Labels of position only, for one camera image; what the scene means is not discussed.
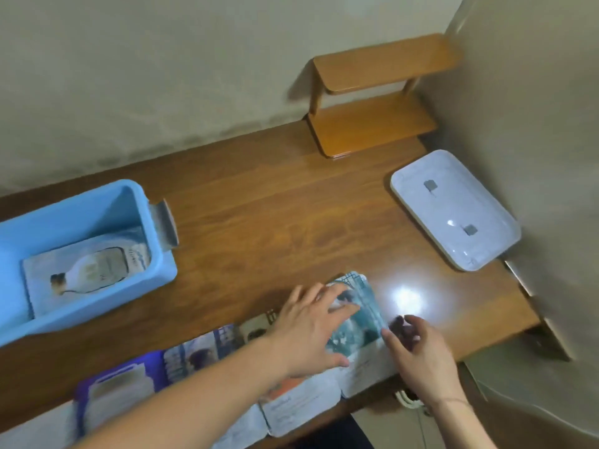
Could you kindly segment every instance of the wooden monitor stand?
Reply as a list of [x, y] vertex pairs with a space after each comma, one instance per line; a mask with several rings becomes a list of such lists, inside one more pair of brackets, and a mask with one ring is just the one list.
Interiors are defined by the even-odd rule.
[[[437, 128], [415, 95], [417, 79], [456, 67], [461, 53], [436, 33], [317, 56], [308, 120], [322, 152], [340, 157]], [[320, 109], [322, 94], [406, 81], [402, 91]]]

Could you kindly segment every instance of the wall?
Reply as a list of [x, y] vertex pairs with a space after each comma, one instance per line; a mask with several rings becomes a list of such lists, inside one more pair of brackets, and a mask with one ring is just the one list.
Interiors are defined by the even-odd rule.
[[460, 1], [0, 0], [0, 195], [299, 120], [313, 56]]
[[599, 435], [599, 0], [464, 0], [464, 65], [419, 87], [454, 152], [520, 221], [507, 258], [577, 357], [523, 339], [472, 357], [477, 380]]

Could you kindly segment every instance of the desk surface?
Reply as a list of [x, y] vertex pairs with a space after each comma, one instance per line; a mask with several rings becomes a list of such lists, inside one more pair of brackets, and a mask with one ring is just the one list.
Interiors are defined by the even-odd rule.
[[[120, 178], [165, 197], [177, 222], [174, 282], [77, 327], [0, 348], [0, 430], [71, 399], [80, 380], [150, 350], [280, 306], [296, 284], [364, 273], [389, 319], [414, 313], [457, 359], [538, 323], [499, 262], [452, 269], [391, 195], [391, 173], [425, 154], [415, 138], [339, 160], [306, 122], [0, 199], [14, 217]], [[319, 416], [273, 447], [389, 394], [397, 379]]]

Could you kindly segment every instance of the finger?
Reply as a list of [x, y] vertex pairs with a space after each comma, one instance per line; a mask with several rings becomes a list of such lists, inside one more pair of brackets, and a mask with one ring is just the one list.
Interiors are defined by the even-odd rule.
[[327, 312], [329, 307], [333, 305], [333, 302], [344, 291], [348, 289], [348, 286], [345, 284], [341, 284], [337, 282], [331, 286], [326, 287], [325, 292], [322, 294], [320, 299], [318, 300], [318, 305], [324, 308]]
[[383, 340], [385, 341], [385, 345], [389, 348], [389, 351], [393, 355], [395, 359], [406, 359], [412, 354], [407, 350], [406, 347], [403, 346], [401, 341], [397, 338], [393, 332], [391, 332], [387, 328], [383, 328], [380, 334], [383, 336]]
[[283, 309], [291, 307], [298, 301], [298, 299], [301, 296], [301, 289], [302, 289], [301, 285], [296, 285], [296, 287], [293, 289], [293, 291], [291, 291], [291, 294], [289, 294], [289, 299], [283, 306]]
[[335, 367], [349, 367], [349, 359], [341, 353], [327, 353], [323, 370], [334, 369]]
[[406, 315], [404, 319], [416, 328], [421, 340], [425, 340], [428, 337], [431, 327], [428, 321], [415, 315]]
[[323, 284], [317, 283], [308, 288], [308, 291], [304, 293], [304, 297], [302, 297], [298, 302], [303, 306], [307, 306], [312, 304], [316, 300], [316, 296], [320, 293], [324, 287]]
[[358, 310], [360, 310], [360, 306], [353, 303], [345, 303], [339, 309], [333, 310], [333, 312], [329, 313], [329, 324], [331, 324], [331, 332], [336, 330], [345, 320], [354, 315]]

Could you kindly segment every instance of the blue storage bin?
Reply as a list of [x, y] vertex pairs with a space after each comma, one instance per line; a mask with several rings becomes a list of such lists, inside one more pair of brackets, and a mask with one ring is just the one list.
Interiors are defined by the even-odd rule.
[[[141, 186], [121, 180], [0, 223], [0, 346], [83, 323], [175, 279], [177, 266], [172, 252], [164, 250], [155, 216]], [[22, 260], [136, 226], [142, 226], [150, 250], [145, 271], [33, 318]]]

